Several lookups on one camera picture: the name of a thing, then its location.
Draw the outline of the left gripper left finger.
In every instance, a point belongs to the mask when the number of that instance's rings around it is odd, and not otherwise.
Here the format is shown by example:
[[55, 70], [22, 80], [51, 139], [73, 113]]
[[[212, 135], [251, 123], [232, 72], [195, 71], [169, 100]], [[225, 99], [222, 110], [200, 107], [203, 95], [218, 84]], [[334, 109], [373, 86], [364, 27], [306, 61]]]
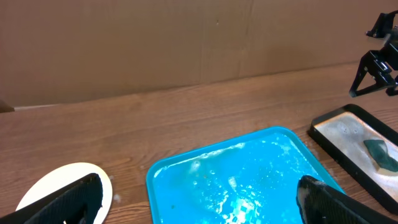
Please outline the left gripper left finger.
[[90, 173], [46, 197], [1, 217], [1, 224], [93, 224], [102, 207], [103, 185]]

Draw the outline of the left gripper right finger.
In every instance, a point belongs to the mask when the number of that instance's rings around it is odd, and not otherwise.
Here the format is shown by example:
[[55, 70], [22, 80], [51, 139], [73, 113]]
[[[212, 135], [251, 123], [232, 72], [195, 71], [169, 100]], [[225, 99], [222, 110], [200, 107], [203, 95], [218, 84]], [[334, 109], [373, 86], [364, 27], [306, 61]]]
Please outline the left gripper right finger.
[[397, 224], [309, 175], [298, 181], [296, 201], [304, 224]]

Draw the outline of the yellow plate with crumbs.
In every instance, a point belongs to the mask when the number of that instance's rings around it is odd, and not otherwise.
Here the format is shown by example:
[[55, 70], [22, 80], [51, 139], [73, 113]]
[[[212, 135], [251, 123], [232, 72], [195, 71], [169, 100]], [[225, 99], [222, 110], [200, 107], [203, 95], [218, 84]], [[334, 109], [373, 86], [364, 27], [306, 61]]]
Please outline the yellow plate with crumbs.
[[102, 207], [98, 210], [93, 222], [102, 224], [112, 204], [113, 187], [111, 179], [102, 168], [87, 162], [67, 164], [43, 176], [25, 193], [16, 211], [91, 173], [99, 175], [103, 186]]

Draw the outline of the green and yellow sponge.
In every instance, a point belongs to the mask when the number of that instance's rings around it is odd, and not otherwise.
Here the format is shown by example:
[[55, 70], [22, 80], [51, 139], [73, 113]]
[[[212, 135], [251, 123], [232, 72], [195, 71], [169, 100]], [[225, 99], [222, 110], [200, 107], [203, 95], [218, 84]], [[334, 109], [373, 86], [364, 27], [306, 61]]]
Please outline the green and yellow sponge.
[[387, 144], [383, 140], [368, 139], [364, 140], [363, 143], [380, 168], [397, 172], [397, 160], [389, 155]]

